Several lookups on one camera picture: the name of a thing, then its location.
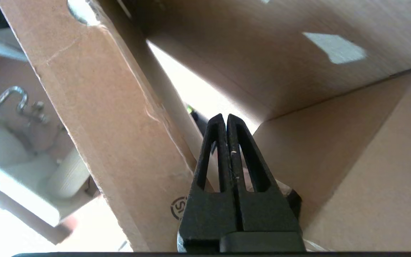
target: printed logo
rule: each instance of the printed logo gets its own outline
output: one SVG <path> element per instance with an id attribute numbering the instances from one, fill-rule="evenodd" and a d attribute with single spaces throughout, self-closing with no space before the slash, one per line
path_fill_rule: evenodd
<path id="1" fill-rule="evenodd" d="M 185 211 L 187 197 L 179 197 L 171 203 L 171 212 L 174 218 L 178 221 L 182 220 L 183 212 Z"/>

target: white basin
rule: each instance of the white basin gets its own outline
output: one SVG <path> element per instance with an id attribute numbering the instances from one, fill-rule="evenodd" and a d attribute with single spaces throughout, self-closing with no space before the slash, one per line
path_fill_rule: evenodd
<path id="1" fill-rule="evenodd" d="M 49 155 L 29 154 L 0 120 L 0 190 L 51 226 L 92 199 L 83 190 L 66 200 L 47 193 L 47 180 L 57 168 Z"/>

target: cardboard box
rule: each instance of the cardboard box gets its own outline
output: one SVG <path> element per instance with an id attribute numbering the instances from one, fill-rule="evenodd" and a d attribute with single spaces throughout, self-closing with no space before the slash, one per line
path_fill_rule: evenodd
<path id="1" fill-rule="evenodd" d="M 315 105 L 411 69 L 411 2 L 85 2 L 86 25 L 65 0 L 0 7 L 135 251 L 176 250 L 202 140 L 146 39 L 262 124 L 307 240 L 411 250 L 411 74 Z"/>
<path id="2" fill-rule="evenodd" d="M 254 138 L 303 199 L 307 247 L 411 251 L 411 73 L 265 122 Z"/>

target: cardboard hole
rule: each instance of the cardboard hole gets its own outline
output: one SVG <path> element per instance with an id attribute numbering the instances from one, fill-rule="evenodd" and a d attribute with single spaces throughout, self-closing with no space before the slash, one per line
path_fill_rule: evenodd
<path id="1" fill-rule="evenodd" d="M 96 26 L 101 22 L 98 11 L 89 0 L 67 0 L 67 9 L 78 22 L 87 26 Z"/>

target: sink faucet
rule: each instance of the sink faucet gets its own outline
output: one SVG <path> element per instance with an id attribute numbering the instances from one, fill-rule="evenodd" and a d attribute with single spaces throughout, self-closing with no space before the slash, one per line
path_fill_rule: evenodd
<path id="1" fill-rule="evenodd" d="M 0 107 L 12 93 L 19 93 L 21 95 L 21 100 L 17 105 L 17 112 L 19 114 L 34 119 L 35 121 L 42 124 L 45 124 L 49 121 L 47 116 L 45 116 L 44 114 L 33 115 L 25 112 L 25 107 L 28 104 L 28 93 L 19 86 L 11 86 L 0 95 Z"/>

